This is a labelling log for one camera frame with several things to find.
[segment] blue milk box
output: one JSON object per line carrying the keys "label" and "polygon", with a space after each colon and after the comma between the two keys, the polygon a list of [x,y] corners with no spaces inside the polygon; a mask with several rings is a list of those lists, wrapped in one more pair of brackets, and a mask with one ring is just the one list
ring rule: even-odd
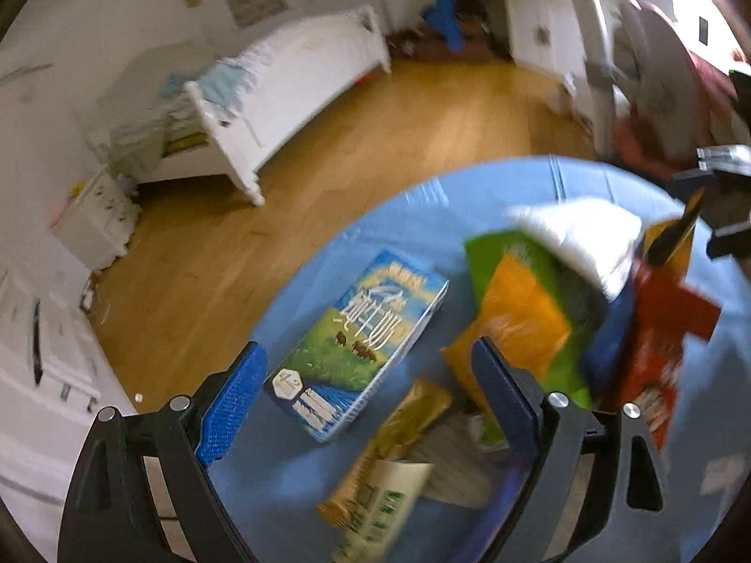
{"label": "blue milk box", "polygon": [[440,307],[448,280],[383,251],[264,383],[318,441],[365,407]]}

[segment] white nightstand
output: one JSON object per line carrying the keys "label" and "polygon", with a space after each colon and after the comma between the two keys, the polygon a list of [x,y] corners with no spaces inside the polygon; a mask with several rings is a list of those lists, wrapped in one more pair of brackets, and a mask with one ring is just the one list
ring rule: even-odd
{"label": "white nightstand", "polygon": [[138,214],[140,208],[104,167],[65,208],[52,231],[87,268],[100,271],[128,253]]}

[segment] hexagonal logo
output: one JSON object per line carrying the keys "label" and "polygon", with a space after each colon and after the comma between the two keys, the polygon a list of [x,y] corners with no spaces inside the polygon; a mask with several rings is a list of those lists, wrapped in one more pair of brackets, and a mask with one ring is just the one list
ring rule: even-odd
{"label": "hexagonal logo", "polygon": [[294,400],[294,397],[303,391],[303,380],[296,370],[282,368],[271,382],[277,398],[282,400]]}

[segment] blue gripper pad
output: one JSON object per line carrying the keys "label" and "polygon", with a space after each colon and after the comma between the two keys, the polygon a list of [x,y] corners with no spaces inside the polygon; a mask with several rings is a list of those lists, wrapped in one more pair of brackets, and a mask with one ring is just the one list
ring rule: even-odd
{"label": "blue gripper pad", "polygon": [[200,423],[198,461],[208,468],[227,454],[266,379],[266,350],[249,344]]}

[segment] white plastic bag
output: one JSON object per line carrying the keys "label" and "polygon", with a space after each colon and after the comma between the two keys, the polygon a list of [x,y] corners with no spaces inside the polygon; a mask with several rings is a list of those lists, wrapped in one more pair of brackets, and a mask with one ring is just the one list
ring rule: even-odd
{"label": "white plastic bag", "polygon": [[604,199],[523,205],[508,217],[613,302],[628,281],[641,218]]}

